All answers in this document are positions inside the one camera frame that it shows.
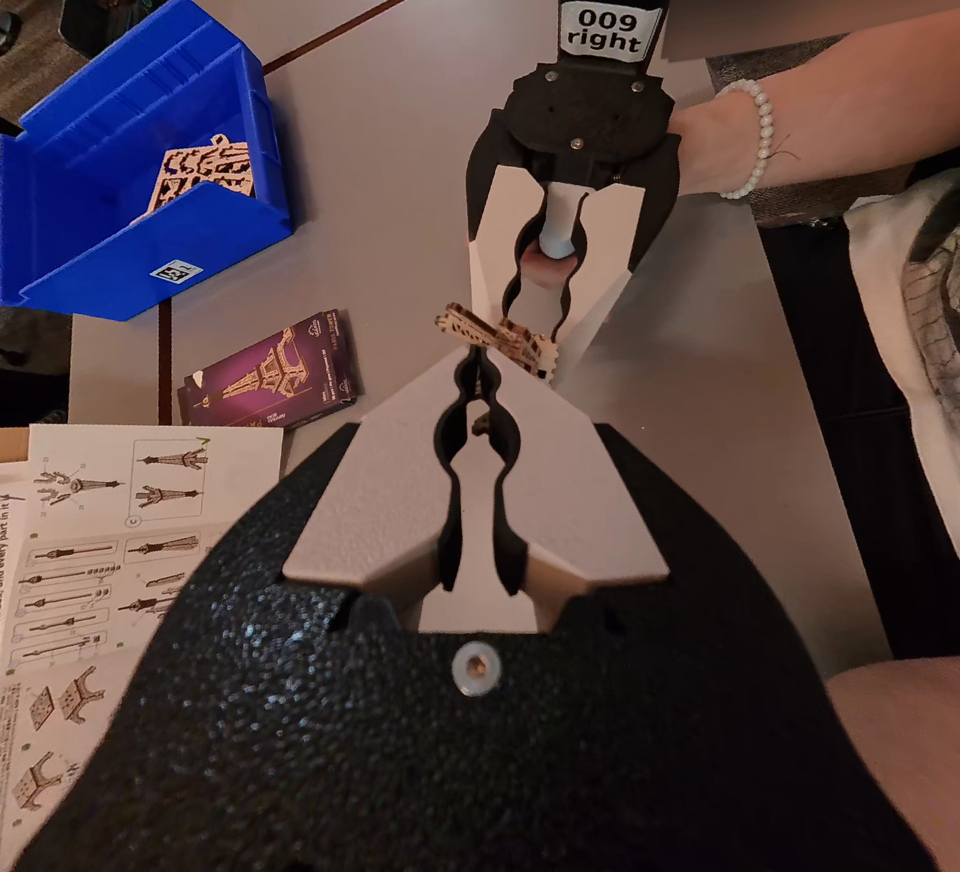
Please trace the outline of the person's left forearm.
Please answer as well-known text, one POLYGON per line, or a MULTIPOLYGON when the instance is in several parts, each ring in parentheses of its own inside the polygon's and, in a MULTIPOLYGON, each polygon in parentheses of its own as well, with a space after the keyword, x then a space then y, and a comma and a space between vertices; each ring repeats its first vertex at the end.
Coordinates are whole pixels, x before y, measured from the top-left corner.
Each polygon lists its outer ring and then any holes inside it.
POLYGON ((945 871, 959 869, 959 658, 881 662, 826 684, 858 754, 945 871))

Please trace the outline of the wooden Eiffel tower model piece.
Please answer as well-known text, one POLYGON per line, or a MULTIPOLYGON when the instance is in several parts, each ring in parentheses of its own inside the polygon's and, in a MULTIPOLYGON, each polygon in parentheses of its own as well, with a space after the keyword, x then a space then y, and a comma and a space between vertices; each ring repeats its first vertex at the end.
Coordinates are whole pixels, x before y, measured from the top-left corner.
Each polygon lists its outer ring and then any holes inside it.
POLYGON ((559 351, 546 335, 503 317, 495 326, 493 346, 528 374, 547 384, 554 380, 559 351))

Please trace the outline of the white printed shirt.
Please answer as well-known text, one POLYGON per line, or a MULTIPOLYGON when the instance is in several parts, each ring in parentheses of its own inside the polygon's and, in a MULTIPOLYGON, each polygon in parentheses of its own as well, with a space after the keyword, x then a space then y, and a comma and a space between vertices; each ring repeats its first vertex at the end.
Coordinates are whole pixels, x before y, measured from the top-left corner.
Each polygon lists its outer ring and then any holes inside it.
POLYGON ((904 273, 924 220, 957 181, 954 168, 898 195, 858 200, 844 214, 863 310, 883 364, 909 406, 918 453, 954 471, 958 433, 937 401, 914 326, 908 322, 904 273))

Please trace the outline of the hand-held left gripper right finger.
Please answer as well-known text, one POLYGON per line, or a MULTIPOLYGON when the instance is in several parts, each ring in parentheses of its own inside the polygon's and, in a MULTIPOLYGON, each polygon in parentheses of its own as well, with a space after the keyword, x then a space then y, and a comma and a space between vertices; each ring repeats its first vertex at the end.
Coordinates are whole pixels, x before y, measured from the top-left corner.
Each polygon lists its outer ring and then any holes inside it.
POLYGON ((478 353, 494 483, 493 553, 509 594, 552 630, 567 603, 663 581, 669 567, 594 423, 495 350, 478 353))

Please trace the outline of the tower assembly leaflet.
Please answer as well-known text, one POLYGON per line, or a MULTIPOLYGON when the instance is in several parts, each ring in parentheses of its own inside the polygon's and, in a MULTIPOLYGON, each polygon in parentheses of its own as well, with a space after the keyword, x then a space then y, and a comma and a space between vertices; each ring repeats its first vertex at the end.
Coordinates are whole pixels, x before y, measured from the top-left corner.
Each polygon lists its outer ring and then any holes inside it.
POLYGON ((76 782, 179 592, 280 479, 283 434, 38 424, 2 630, 2 870, 76 782))

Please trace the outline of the wooden puzzle sheet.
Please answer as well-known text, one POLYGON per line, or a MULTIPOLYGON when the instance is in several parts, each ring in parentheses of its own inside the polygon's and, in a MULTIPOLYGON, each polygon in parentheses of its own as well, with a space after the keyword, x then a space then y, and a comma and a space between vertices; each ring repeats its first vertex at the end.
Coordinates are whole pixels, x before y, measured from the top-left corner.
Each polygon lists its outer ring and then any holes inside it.
POLYGON ((167 151, 153 183, 146 211, 131 219, 133 225, 162 206, 208 182, 249 198, 256 197, 250 149, 246 142, 234 142, 215 134, 208 144, 167 151))

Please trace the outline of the purple tower kit box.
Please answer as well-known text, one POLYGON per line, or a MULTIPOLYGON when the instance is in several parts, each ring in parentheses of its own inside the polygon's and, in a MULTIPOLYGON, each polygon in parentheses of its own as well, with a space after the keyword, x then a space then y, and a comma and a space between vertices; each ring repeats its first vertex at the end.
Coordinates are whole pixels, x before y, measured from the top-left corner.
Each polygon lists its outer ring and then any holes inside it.
POLYGON ((336 309, 187 375, 177 390, 184 426, 284 431, 347 409, 357 398, 352 341, 336 309))

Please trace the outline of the person's right forearm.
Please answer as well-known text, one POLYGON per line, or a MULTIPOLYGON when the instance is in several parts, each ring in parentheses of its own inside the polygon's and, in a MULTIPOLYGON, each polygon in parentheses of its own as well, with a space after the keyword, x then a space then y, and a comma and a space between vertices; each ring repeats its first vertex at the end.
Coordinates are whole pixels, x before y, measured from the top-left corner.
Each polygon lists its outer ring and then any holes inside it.
POLYGON ((854 32, 758 85, 773 133, 757 189, 941 154, 958 146, 959 11, 854 32))

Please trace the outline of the blue plastic bin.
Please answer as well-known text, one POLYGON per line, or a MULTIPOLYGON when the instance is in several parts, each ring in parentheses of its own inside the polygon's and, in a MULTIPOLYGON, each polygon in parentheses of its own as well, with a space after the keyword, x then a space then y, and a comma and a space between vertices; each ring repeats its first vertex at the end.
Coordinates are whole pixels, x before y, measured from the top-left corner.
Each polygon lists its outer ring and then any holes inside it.
POLYGON ((258 58, 171 0, 2 136, 2 305, 123 322, 293 230, 258 58), (245 143, 253 195, 201 182, 147 211, 164 155, 245 143))

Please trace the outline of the person's dark clothing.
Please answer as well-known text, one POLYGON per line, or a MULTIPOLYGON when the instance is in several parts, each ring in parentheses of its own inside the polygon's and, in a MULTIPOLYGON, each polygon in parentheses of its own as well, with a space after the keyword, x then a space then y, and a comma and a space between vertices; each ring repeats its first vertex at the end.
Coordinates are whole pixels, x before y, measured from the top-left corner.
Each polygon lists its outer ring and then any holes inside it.
POLYGON ((959 562, 840 217, 759 231, 846 516, 898 660, 959 654, 959 562))

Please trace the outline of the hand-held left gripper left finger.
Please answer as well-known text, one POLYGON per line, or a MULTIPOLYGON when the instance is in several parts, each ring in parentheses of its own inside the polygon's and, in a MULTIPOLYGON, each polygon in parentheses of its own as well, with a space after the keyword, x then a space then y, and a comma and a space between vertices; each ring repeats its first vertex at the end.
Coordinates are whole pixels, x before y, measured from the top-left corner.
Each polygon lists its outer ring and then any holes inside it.
POLYGON ((451 463, 482 357, 456 350, 370 411, 286 560, 286 579, 387 598, 400 614, 453 589, 463 550, 451 463))

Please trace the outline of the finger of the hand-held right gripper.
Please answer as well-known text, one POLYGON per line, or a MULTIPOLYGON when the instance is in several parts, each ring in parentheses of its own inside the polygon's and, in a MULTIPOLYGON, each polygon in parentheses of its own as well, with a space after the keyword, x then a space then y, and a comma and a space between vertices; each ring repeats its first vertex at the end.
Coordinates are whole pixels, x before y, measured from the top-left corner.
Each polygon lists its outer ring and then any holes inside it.
POLYGON ((571 201, 570 243, 578 266, 560 292, 561 318, 552 340, 558 366, 579 363, 608 313, 617 303, 632 273, 631 255, 642 213, 645 189, 609 185, 601 190, 577 185, 571 201))
POLYGON ((520 285, 522 233, 544 215, 546 192, 526 170, 498 165, 478 231, 469 243, 471 311, 494 324, 506 316, 520 285))

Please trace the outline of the grey desk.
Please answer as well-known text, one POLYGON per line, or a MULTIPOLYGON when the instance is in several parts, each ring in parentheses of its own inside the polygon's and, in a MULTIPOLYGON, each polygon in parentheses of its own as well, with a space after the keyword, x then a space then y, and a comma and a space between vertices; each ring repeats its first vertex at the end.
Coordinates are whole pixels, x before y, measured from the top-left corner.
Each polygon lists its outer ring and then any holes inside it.
MULTIPOLYGON (((158 424, 162 382, 307 314, 348 313, 365 394, 285 441, 293 469, 443 358, 470 297, 465 170, 556 0, 193 0, 263 62, 293 236, 126 323, 78 317, 69 420, 158 424)), ((750 212, 683 199, 560 387, 750 555, 822 674, 890 658, 750 212)))

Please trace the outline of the wooden tower leg piece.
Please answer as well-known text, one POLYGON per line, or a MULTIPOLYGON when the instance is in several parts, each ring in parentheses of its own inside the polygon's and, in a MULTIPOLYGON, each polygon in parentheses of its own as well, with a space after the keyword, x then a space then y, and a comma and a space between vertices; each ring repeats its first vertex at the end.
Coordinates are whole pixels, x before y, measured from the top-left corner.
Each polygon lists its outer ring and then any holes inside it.
MULTIPOLYGON (((436 316, 435 325, 445 334, 453 335, 472 347, 498 350, 499 334, 494 326, 474 315, 457 302, 450 302, 443 313, 436 316)), ((475 380, 474 399, 487 400, 482 374, 478 371, 475 380)), ((471 427, 474 436, 488 435, 491 431, 489 410, 477 418, 471 427)))

